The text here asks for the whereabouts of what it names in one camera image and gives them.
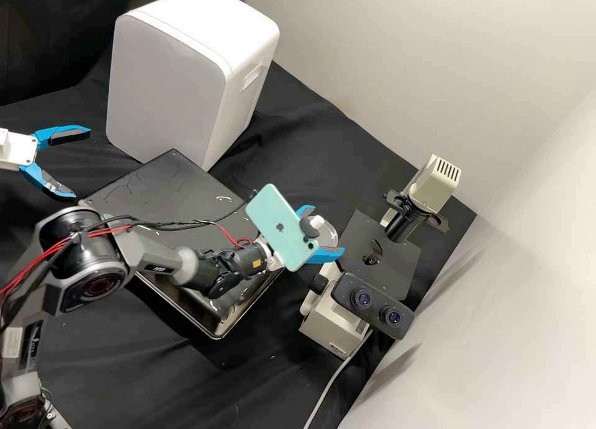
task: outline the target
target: black fabric backdrop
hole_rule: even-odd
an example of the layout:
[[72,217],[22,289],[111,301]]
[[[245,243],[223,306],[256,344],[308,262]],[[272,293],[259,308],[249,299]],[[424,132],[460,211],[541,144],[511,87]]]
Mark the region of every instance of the black fabric backdrop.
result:
[[[52,147],[38,161],[86,196],[138,163],[105,136],[109,60],[72,88],[0,107],[11,131],[77,123],[90,140]],[[239,195],[274,183],[297,206],[314,203],[339,231],[354,209],[379,219],[382,194],[415,168],[277,65],[255,116],[211,173]],[[58,210],[17,173],[0,176],[0,272],[29,243],[36,221]],[[417,230],[423,248],[415,307],[474,218],[456,199],[451,231]],[[340,360],[298,331],[305,281],[315,267],[284,273],[221,341],[191,331],[139,282],[50,322],[40,376],[75,428],[301,428]],[[335,428],[391,341],[374,334],[330,391],[313,427]]]

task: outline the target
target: white wall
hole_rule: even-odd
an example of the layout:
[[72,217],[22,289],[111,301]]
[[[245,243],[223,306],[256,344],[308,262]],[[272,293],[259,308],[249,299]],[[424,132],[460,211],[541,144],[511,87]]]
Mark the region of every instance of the white wall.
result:
[[596,427],[596,91],[473,223],[340,429]]
[[281,66],[414,165],[459,165],[476,211],[596,86],[596,0],[246,1]]

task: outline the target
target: robotic arm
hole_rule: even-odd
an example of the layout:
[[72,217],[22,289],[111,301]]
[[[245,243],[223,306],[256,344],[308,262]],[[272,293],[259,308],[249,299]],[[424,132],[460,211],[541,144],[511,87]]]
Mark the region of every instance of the robotic arm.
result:
[[325,246],[337,243],[335,231],[321,217],[309,216],[313,210],[294,212],[267,185],[246,207],[260,237],[207,253],[160,245],[89,207],[63,209],[39,222],[2,290],[0,429],[54,427],[59,419],[55,427],[69,428],[44,397],[37,374],[47,318],[112,294],[137,271],[168,276],[176,286],[217,298],[265,269],[295,271],[304,263],[334,261],[343,249]]

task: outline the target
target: black cable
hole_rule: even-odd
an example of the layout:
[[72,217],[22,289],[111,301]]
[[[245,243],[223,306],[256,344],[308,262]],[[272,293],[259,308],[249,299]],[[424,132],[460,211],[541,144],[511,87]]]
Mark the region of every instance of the black cable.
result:
[[242,208],[242,206],[243,206],[243,205],[245,205],[247,202],[248,202],[248,201],[242,201],[238,207],[236,207],[235,209],[233,209],[231,212],[229,212],[229,213],[226,213],[224,216],[222,216],[222,217],[220,217],[220,218],[218,218],[218,219],[215,219],[215,220],[213,220],[213,222],[220,222],[220,221],[223,221],[223,220],[225,220],[225,219],[226,219],[228,216],[230,216],[230,215],[232,215],[232,214],[234,214],[234,213],[238,212],[238,211],[239,211],[239,210]]
[[113,221],[121,221],[121,220],[139,221],[139,219],[137,217],[134,217],[132,215],[118,215],[115,217],[106,218],[104,220],[98,221],[95,224],[85,227],[83,230],[85,232],[89,232],[90,230],[95,230],[99,227],[102,227],[105,224],[111,223]]
[[[31,295],[31,293],[33,293],[34,290],[36,290],[39,285],[42,283],[43,279],[45,279],[45,276],[50,272],[50,269],[52,268],[54,262],[58,259],[58,257],[60,257],[70,246],[72,246],[74,243],[74,238],[70,238],[66,243],[64,243],[64,245],[54,254],[52,255],[52,257],[47,261],[47,263],[45,264],[45,266],[41,269],[41,271],[39,272],[39,274],[37,275],[37,277],[33,280],[33,282],[31,283],[31,286],[29,286],[29,288],[27,289],[27,291],[25,292],[25,294],[21,297],[19,297],[18,299],[16,299],[13,303],[11,303],[11,308],[9,309],[9,316],[7,316],[4,325],[0,328],[0,335],[4,333],[4,331],[6,330],[6,328],[11,326],[12,321],[14,320],[14,318],[17,316],[17,314],[19,313],[20,309],[23,308],[23,305],[25,304],[25,302],[27,301],[27,299],[29,298],[29,296]],[[21,284],[24,284],[27,280],[27,278],[29,277],[29,275],[31,275],[33,273],[33,271],[35,271],[35,268],[32,268],[24,277],[23,279],[20,281]],[[4,302],[6,303],[6,301],[9,299],[9,297],[12,294],[8,294],[8,296],[4,299]]]

